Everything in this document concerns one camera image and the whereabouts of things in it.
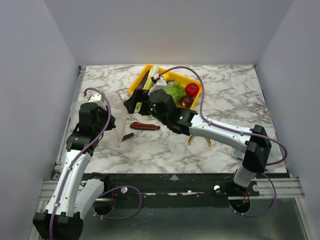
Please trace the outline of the clear zip top bag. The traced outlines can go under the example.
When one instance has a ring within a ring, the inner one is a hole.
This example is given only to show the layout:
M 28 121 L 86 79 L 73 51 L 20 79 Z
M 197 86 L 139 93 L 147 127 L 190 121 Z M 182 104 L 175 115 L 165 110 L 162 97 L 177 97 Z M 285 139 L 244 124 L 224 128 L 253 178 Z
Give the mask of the clear zip top bag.
M 119 92 L 115 93 L 106 93 L 110 108 L 111 114 L 115 117 L 116 128 L 112 130 L 105 131 L 102 139 L 99 141 L 100 145 L 107 147 L 119 147 L 122 142 L 122 138 L 125 135 L 125 128 L 127 124 L 127 109 L 124 106 L 124 100 L 121 97 Z M 81 101 L 75 102 L 70 107 L 70 123 L 68 127 L 67 136 L 69 136 L 72 131 L 75 129 L 76 124 L 79 122 L 79 110 L 81 104 L 88 102 L 84 97 Z M 100 107 L 106 109 L 106 102 L 99 101 L 97 103 Z

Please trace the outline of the green celery stalk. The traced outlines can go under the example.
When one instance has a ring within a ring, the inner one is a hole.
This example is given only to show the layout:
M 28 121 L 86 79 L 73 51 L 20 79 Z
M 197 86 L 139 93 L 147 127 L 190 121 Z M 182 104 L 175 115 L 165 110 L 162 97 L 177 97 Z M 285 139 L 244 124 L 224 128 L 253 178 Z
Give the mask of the green celery stalk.
M 159 71 L 159 66 L 158 65 L 153 65 L 151 69 L 149 70 L 148 78 L 147 81 L 143 87 L 143 90 L 150 90 L 153 86 L 153 81 L 152 77 L 157 74 Z

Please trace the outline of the green cabbage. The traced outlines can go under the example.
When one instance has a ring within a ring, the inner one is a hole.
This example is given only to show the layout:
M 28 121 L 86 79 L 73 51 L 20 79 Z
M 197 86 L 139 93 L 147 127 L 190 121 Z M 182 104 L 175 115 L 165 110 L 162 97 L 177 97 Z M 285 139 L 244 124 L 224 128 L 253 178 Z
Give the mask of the green cabbage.
M 179 90 L 174 86 L 167 86 L 165 88 L 165 92 L 170 95 L 175 101 L 179 97 Z

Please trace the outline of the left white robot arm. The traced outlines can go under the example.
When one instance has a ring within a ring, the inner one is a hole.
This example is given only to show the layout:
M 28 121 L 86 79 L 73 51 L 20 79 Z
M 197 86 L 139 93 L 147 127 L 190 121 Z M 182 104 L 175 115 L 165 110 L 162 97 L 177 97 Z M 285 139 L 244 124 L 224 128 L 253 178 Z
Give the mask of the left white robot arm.
M 44 211 L 33 217 L 43 240 L 78 240 L 96 198 L 110 194 L 111 185 L 99 178 L 89 179 L 83 189 L 79 187 L 100 138 L 115 127 L 108 102 L 81 104 L 78 123 L 66 141 L 64 166 L 55 190 Z

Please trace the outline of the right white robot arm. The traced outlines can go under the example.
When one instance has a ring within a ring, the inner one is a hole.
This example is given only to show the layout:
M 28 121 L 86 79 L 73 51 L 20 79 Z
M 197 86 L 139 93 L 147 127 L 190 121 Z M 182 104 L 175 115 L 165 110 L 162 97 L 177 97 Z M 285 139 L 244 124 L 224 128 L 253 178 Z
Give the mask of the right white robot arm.
M 251 180 L 265 172 L 272 145 L 262 126 L 238 127 L 204 117 L 194 110 L 178 107 L 163 89 L 153 92 L 135 89 L 123 104 L 127 112 L 133 114 L 138 103 L 141 104 L 140 115 L 151 115 L 176 134 L 207 138 L 244 153 L 230 183 L 230 191 L 234 195 L 243 195 Z

